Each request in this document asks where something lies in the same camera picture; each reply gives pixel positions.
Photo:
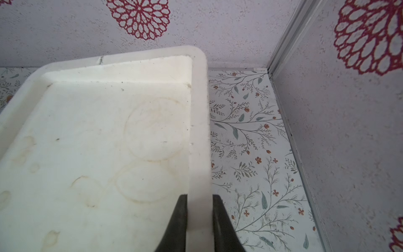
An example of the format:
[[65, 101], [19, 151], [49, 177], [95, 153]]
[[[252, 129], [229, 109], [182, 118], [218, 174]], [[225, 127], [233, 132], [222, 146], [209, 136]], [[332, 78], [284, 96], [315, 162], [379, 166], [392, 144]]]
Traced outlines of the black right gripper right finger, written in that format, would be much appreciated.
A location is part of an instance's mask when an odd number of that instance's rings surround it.
[[213, 195], [213, 230], [215, 252], [245, 252], [221, 197]]

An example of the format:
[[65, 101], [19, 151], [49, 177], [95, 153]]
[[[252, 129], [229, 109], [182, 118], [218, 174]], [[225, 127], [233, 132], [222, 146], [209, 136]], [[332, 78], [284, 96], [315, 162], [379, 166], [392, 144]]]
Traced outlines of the white plastic drawer cabinet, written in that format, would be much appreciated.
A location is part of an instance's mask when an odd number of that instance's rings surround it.
[[1, 112], [1, 251], [153, 252], [181, 195], [214, 250], [205, 54], [179, 46], [36, 70]]

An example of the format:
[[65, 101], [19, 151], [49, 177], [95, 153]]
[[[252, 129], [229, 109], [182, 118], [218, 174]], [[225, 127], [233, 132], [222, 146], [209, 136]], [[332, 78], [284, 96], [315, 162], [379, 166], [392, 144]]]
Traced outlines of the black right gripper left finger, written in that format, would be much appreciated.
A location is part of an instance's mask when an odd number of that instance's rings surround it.
[[187, 194], [182, 194], [176, 202], [165, 233], [155, 252], [185, 252], [187, 220]]

